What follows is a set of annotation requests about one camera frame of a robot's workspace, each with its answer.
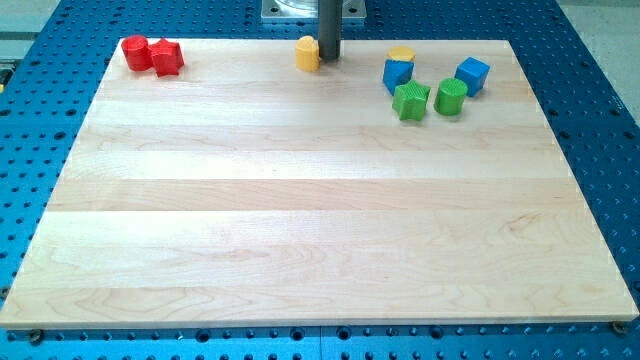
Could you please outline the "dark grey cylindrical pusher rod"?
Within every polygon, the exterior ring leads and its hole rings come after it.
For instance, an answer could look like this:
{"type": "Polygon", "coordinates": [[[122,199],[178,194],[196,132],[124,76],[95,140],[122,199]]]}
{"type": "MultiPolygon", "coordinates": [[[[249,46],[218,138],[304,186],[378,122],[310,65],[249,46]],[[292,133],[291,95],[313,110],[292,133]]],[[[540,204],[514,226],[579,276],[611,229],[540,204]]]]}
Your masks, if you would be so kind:
{"type": "Polygon", "coordinates": [[[318,1],[318,44],[320,58],[326,62],[340,56],[342,28],[341,0],[318,1]]]}

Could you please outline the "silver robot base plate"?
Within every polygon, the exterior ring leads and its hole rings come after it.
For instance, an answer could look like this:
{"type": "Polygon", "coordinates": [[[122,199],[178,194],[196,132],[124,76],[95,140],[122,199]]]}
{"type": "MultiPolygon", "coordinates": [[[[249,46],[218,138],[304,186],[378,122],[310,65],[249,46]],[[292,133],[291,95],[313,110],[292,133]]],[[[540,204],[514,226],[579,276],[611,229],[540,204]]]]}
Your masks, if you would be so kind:
{"type": "MultiPolygon", "coordinates": [[[[344,23],[361,24],[367,18],[364,0],[342,0],[344,23]]],[[[317,0],[262,0],[261,22],[267,24],[311,23],[318,20],[317,0]]]]}

